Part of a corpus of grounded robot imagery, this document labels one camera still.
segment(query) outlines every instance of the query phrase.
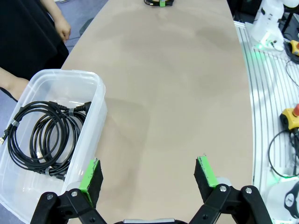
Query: blue floor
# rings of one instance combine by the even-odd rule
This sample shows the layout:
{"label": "blue floor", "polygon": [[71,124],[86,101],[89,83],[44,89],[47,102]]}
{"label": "blue floor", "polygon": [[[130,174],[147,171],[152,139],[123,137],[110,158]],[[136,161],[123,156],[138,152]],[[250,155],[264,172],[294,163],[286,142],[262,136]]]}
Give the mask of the blue floor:
{"label": "blue floor", "polygon": [[[69,0],[64,3],[57,2],[59,8],[63,12],[63,15],[71,25],[70,40],[68,40],[65,44],[69,52],[80,37],[79,30],[87,20],[96,16],[106,2],[107,0]],[[6,128],[15,105],[16,102],[0,90],[0,133]],[[0,204],[0,223],[22,224],[23,222]]]}

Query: grooved aluminum plate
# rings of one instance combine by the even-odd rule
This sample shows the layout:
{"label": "grooved aluminum plate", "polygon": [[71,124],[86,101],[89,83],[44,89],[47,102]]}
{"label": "grooved aluminum plate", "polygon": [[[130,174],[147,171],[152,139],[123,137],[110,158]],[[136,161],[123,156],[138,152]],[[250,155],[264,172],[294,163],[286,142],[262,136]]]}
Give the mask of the grooved aluminum plate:
{"label": "grooved aluminum plate", "polygon": [[[279,181],[268,162],[271,139],[282,130],[279,116],[285,108],[299,103],[299,88],[286,73],[289,58],[285,52],[254,49],[243,23],[235,22],[249,79],[253,125],[253,184],[265,195]],[[299,66],[288,63],[287,70],[299,84]],[[294,149],[288,134],[281,134],[271,147],[271,161],[282,174],[292,175]]]}

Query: clear plastic bin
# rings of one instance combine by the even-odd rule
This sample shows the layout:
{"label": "clear plastic bin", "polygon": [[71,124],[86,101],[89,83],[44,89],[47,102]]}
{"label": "clear plastic bin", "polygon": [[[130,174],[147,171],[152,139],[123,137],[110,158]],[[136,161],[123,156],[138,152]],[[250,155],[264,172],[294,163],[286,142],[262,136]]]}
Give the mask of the clear plastic bin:
{"label": "clear plastic bin", "polygon": [[[81,130],[65,181],[55,177],[24,170],[11,160],[7,140],[0,146],[0,203],[25,223],[30,223],[42,193],[53,191],[58,195],[77,188],[90,159],[94,158],[107,114],[104,100],[105,86],[92,72],[77,70],[42,70],[34,75],[23,92],[11,116],[32,101],[54,101],[69,108],[92,101]],[[29,138],[41,113],[23,118],[17,130],[17,139],[23,152],[29,155]]]}

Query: beige tabletop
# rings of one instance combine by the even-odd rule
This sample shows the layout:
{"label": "beige tabletop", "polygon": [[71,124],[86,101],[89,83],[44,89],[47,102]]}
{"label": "beige tabletop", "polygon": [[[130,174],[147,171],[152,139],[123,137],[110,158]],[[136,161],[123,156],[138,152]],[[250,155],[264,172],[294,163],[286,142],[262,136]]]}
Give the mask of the beige tabletop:
{"label": "beige tabletop", "polygon": [[235,188],[251,184],[249,84],[226,0],[109,0],[63,69],[95,72],[106,85],[97,210],[109,224],[189,222],[202,205],[199,155]]}

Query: bolt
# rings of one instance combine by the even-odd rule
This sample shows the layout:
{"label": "bolt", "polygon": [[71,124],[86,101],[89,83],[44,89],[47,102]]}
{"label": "bolt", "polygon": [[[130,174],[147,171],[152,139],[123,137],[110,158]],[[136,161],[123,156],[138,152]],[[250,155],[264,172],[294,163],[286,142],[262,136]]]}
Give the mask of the bolt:
{"label": "bolt", "polygon": [[225,192],[226,191],[226,187],[225,186],[220,186],[220,191]]}
{"label": "bolt", "polygon": [[51,200],[52,198],[53,198],[53,195],[52,195],[52,194],[48,194],[48,195],[47,195],[47,199],[48,199],[48,200]]}
{"label": "bolt", "polygon": [[77,196],[77,194],[78,194],[78,193],[77,193],[76,191],[74,191],[74,192],[71,193],[71,195],[72,195],[73,197]]}
{"label": "bolt", "polygon": [[246,188],[246,189],[245,189],[245,192],[246,192],[247,194],[251,194],[251,193],[252,193],[252,189],[251,189],[251,188]]}

